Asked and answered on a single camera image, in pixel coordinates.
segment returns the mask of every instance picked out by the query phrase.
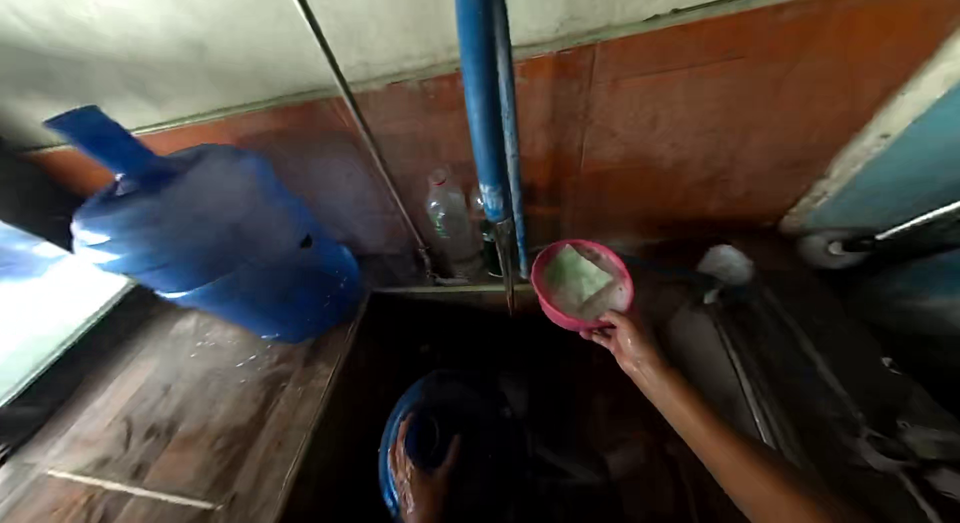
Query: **hand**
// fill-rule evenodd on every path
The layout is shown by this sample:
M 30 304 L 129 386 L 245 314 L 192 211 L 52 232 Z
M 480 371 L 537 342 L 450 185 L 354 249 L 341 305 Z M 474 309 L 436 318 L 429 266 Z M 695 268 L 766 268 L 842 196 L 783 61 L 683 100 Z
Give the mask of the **hand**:
M 390 474 L 396 486 L 400 503 L 400 515 L 405 523 L 433 523 L 439 520 L 444 507 L 444 497 L 450 482 L 450 469 L 460 452 L 460 435 L 457 434 L 447 448 L 443 464 L 432 473 L 414 465 L 407 455 L 404 440 L 410 428 L 410 416 L 400 423 L 397 440 L 390 446 Z
M 580 336 L 609 350 L 634 382 L 648 382 L 652 374 L 666 367 L 647 333 L 639 330 L 623 313 L 609 310 L 600 316 L 600 320 L 613 324 L 613 327 L 584 330 Z

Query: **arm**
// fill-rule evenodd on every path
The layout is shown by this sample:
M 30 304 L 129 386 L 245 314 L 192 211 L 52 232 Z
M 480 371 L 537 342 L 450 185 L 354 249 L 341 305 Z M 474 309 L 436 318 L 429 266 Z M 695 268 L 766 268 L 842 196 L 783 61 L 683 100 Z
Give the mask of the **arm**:
M 626 316 L 610 311 L 601 319 L 613 328 L 582 332 L 582 337 L 613 353 L 620 368 L 752 523 L 856 520 L 845 506 L 828 495 L 814 493 L 795 472 L 768 458 L 728 426 Z

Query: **white wall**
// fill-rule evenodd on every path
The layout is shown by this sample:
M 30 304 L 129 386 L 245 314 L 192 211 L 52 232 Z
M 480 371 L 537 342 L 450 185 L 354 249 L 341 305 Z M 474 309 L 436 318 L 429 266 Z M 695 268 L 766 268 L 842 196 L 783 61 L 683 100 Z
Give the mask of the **white wall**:
M 714 0 L 507 0 L 514 45 Z M 380 78 L 457 56 L 453 0 L 310 0 L 344 74 Z M 332 85 L 291 0 L 0 0 L 0 135 L 85 104 L 137 128 Z

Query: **green cloth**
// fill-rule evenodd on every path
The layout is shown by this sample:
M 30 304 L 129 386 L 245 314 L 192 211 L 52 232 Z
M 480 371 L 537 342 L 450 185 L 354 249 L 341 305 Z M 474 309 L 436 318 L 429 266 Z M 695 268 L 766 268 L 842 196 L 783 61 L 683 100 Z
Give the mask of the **green cloth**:
M 614 280 L 571 245 L 564 246 L 546 266 L 550 301 L 567 314 L 575 315 L 582 304 Z

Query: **plastic bottle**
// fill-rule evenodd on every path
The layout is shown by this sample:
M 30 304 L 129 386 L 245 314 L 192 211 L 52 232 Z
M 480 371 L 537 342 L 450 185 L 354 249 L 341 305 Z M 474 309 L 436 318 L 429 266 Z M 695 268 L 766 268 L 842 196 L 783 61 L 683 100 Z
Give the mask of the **plastic bottle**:
M 46 125 L 117 177 L 74 213 L 78 256 L 264 338 L 301 341 L 356 307 L 354 256 L 269 161 L 214 144 L 160 157 L 96 107 Z
M 464 193 L 445 169 L 434 170 L 427 180 L 430 192 L 426 197 L 426 212 L 440 238 L 443 252 L 453 264 L 455 275 L 472 275 L 480 264 L 480 247 Z

